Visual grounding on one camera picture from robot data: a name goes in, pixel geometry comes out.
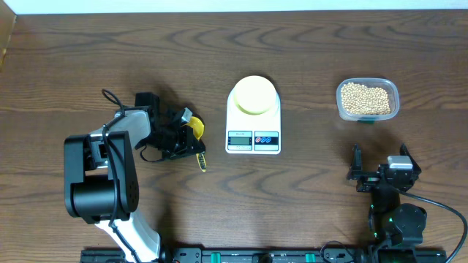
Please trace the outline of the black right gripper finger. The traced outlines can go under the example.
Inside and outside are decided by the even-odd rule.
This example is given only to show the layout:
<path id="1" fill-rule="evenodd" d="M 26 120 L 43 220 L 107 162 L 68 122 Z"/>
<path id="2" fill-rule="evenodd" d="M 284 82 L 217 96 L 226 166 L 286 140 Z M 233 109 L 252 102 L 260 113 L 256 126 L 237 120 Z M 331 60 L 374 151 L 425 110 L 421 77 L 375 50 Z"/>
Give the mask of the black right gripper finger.
<path id="1" fill-rule="evenodd" d="M 348 180 L 357 180 L 363 174 L 362 153 L 358 144 L 353 147 L 353 158 L 347 173 Z"/>
<path id="2" fill-rule="evenodd" d="M 419 165 L 417 164 L 417 162 L 413 159 L 413 157 L 411 156 L 410 152 L 408 151 L 407 149 L 407 146 L 403 143 L 400 148 L 399 148 L 399 153 L 401 156 L 408 156 L 412 165 L 413 165 L 413 168 L 414 169 L 418 169 L 419 168 Z"/>

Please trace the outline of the yellow measuring scoop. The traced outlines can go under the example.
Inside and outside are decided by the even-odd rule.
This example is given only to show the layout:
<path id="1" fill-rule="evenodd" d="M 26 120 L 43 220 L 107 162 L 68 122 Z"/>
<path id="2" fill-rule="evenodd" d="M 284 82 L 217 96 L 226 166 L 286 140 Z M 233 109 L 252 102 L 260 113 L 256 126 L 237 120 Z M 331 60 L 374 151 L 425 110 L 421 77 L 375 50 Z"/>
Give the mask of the yellow measuring scoop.
<path id="1" fill-rule="evenodd" d="M 187 123 L 187 126 L 190 126 L 193 129 L 193 134 L 196 139 L 201 142 L 201 137 L 205 131 L 204 123 L 194 115 L 190 118 L 190 121 Z M 205 161 L 205 152 L 196 154 L 197 161 L 200 169 L 205 172 L 207 170 L 206 161 Z"/>

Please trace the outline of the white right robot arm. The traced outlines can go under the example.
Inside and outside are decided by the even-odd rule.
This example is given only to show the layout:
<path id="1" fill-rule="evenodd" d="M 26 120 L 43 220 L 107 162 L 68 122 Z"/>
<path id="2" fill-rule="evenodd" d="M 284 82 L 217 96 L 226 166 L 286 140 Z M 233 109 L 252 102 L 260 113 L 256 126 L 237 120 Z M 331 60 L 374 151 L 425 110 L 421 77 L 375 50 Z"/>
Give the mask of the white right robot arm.
<path id="1" fill-rule="evenodd" d="M 368 224 L 376 241 L 360 256 L 362 262 L 417 261 L 415 246 L 423 242 L 427 212 L 417 205 L 402 204 L 400 195 L 414 186 L 420 173 L 406 145 L 375 172 L 363 170 L 361 149 L 353 147 L 347 179 L 357 181 L 356 191 L 371 194 Z"/>

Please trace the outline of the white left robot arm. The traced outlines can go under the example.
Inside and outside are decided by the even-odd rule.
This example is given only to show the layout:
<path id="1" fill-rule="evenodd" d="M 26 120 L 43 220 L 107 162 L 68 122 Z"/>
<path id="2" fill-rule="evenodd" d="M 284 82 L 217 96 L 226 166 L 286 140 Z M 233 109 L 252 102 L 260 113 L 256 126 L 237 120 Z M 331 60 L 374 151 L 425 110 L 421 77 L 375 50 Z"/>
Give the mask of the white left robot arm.
<path id="1" fill-rule="evenodd" d="M 171 250 L 138 210 L 134 150 L 159 150 L 160 161 L 196 156 L 206 170 L 205 126 L 185 107 L 160 110 L 160 98 L 138 93 L 126 106 L 111 91 L 102 95 L 118 109 L 113 119 L 88 134 L 64 141 L 64 201 L 73 218 L 105 231 L 123 252 L 123 262 L 172 262 Z"/>

